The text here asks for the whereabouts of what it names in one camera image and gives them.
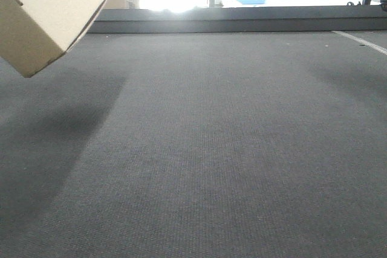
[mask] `carpet floor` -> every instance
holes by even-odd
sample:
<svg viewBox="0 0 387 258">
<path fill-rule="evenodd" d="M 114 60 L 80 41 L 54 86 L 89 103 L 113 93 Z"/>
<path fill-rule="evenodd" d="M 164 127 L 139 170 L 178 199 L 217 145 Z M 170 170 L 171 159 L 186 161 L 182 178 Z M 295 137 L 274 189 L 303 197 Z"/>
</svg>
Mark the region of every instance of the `carpet floor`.
<svg viewBox="0 0 387 258">
<path fill-rule="evenodd" d="M 0 60 L 0 257 L 387 257 L 386 64 L 330 32 Z"/>
</svg>

